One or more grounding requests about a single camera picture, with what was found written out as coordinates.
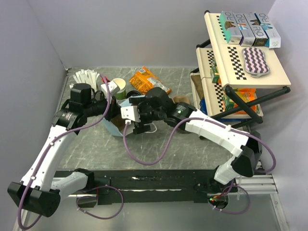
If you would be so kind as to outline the blue white paper bag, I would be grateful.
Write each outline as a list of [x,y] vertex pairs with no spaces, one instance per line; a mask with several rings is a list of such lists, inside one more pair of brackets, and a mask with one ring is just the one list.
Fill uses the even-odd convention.
[[102,120],[102,124],[105,129],[112,135],[116,137],[123,137],[123,131],[125,127],[125,120],[121,117],[121,107],[131,106],[129,102],[130,98],[144,99],[145,96],[132,96],[124,100],[117,100],[115,97],[112,97],[112,103],[109,107],[107,116]]

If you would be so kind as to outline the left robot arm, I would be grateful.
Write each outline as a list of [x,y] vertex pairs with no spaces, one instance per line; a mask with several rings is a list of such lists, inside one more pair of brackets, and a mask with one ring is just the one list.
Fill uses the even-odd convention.
[[48,138],[32,167],[20,182],[11,182],[8,187],[7,192],[19,210],[50,217],[67,196],[81,190],[83,193],[94,190],[94,173],[81,168],[58,183],[52,180],[71,142],[81,129],[88,127],[88,118],[110,116],[112,95],[118,91],[119,86],[113,81],[102,84],[99,91],[86,83],[72,87],[70,98],[55,114]]

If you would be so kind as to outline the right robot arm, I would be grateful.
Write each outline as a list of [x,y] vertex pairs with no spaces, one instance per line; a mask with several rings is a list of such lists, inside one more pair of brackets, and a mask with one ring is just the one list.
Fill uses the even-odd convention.
[[252,177],[260,153],[255,152],[252,144],[259,141],[257,135],[237,130],[207,116],[186,102],[174,102],[159,87],[149,90],[145,95],[132,96],[119,103],[121,118],[125,121],[123,136],[151,132],[151,123],[164,121],[174,130],[184,130],[204,137],[228,150],[232,157],[216,168],[210,180],[211,188],[222,191],[227,184],[238,176]]

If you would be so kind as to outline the brown cardboard cup carrier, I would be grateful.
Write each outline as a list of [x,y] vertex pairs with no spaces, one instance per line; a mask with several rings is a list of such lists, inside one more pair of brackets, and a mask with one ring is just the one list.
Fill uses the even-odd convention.
[[187,96],[177,95],[173,97],[174,103],[187,103],[190,104],[190,100]]

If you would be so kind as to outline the stack of black cup lids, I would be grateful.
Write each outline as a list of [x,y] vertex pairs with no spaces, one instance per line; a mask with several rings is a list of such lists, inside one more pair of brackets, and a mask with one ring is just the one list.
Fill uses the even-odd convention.
[[137,90],[131,90],[126,94],[126,98],[141,96],[142,94]]

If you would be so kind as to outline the orange snack bag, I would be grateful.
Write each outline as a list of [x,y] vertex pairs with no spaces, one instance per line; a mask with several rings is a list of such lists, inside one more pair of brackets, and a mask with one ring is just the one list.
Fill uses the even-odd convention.
[[130,84],[141,94],[146,94],[149,90],[159,87],[167,94],[171,93],[172,89],[165,86],[159,78],[157,78],[148,68],[143,66],[129,80]]

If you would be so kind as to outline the stack of green paper cups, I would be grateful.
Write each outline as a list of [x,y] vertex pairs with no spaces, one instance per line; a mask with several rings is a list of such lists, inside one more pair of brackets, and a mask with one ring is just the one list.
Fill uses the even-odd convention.
[[119,91],[115,94],[115,98],[117,100],[126,99],[126,81],[122,78],[114,78],[113,82],[119,86]]

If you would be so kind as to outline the white wrapped straws bundle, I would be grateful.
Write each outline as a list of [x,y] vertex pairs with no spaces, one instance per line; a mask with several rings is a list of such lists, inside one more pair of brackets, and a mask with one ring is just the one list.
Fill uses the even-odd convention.
[[72,89],[73,86],[77,83],[86,83],[89,84],[94,89],[94,91],[97,91],[98,90],[97,78],[99,76],[100,74],[94,70],[81,69],[80,71],[75,72],[75,74],[72,75],[75,83],[70,84],[69,88]]

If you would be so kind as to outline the blue Doritos chip bag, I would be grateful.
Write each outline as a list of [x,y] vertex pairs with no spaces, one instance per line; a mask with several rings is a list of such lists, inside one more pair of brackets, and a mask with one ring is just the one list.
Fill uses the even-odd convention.
[[200,110],[201,110],[205,115],[208,115],[207,108],[206,108],[206,103],[205,103],[205,99],[204,99],[204,98],[202,98],[202,99],[200,100],[199,105],[200,105]]

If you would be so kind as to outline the brown snack bag on shelf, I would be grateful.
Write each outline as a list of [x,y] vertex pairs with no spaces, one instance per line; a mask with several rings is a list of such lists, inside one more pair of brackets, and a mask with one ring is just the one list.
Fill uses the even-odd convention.
[[194,83],[195,89],[197,91],[197,94],[199,96],[199,99],[203,99],[204,98],[204,92],[203,92],[203,85],[202,85],[202,80],[200,75],[197,74],[191,74],[191,80]]

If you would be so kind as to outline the green small box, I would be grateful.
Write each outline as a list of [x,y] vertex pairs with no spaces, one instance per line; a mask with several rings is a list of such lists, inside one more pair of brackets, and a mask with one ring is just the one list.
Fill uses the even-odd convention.
[[212,66],[210,69],[210,75],[211,75],[211,82],[212,83],[218,83],[219,82],[219,72],[216,66]]

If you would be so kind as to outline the beige black shelf rack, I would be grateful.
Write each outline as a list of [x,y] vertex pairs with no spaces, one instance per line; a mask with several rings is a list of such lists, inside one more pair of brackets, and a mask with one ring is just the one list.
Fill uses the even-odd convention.
[[[239,128],[251,123],[263,123],[261,103],[272,100],[291,91],[291,83],[274,50],[261,48],[270,66],[270,74],[253,78],[244,71],[244,59],[240,45],[228,44],[223,36],[218,13],[205,11],[205,23],[209,39],[197,45],[198,68],[191,74],[200,75],[208,116],[213,119],[240,119],[234,125]],[[210,69],[216,66],[219,82],[212,83]],[[245,103],[233,89],[255,88],[272,89],[273,92]],[[223,106],[223,95],[226,93],[238,105],[228,111]]]

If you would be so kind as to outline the orange chip bag on shelf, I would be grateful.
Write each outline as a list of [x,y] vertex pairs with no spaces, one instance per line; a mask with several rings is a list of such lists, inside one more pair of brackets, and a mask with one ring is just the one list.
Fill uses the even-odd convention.
[[[233,89],[233,90],[245,103],[256,99],[256,96],[255,96],[256,89],[239,88],[239,89]],[[224,106],[225,111],[228,111],[234,107],[237,107],[238,105],[226,93],[224,93],[223,106]]]

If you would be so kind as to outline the teal silver box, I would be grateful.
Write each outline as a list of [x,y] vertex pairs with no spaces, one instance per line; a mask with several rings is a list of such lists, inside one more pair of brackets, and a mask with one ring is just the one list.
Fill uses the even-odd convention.
[[239,45],[243,36],[236,23],[233,13],[222,11],[219,21],[227,43]]

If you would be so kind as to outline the pink black striped sponge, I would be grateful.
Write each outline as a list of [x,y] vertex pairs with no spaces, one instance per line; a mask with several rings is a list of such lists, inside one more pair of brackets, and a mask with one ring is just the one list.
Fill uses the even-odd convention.
[[251,77],[260,78],[270,74],[270,67],[266,62],[265,53],[256,47],[242,49],[244,71]]

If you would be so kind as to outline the silver blue box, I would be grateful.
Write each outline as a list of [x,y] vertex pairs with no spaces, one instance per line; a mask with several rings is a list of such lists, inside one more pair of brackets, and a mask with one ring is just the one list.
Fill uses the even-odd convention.
[[242,39],[240,41],[240,45],[242,47],[250,47],[253,46],[256,37],[253,34],[252,29],[250,28],[248,21],[246,20],[243,13],[233,13],[235,21],[240,29],[242,34]]

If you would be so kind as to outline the black silver box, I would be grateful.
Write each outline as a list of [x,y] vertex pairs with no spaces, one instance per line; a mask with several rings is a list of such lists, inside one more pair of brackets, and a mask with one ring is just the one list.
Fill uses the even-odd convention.
[[268,36],[260,25],[254,13],[244,13],[244,16],[255,36],[254,47],[264,47],[268,41]]

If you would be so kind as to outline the white blue box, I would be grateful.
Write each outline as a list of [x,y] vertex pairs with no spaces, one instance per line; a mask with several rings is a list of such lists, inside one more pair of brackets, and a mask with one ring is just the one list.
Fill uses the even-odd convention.
[[263,28],[268,40],[265,47],[269,49],[276,49],[281,47],[281,37],[276,30],[274,24],[270,21],[269,17],[265,13],[255,12],[255,16],[259,21],[260,26]]

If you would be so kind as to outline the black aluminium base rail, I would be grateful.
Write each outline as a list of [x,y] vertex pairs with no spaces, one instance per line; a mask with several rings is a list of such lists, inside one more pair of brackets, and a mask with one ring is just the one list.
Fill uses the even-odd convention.
[[113,203],[185,202],[207,203],[207,197],[224,191],[208,169],[93,169],[99,205]]

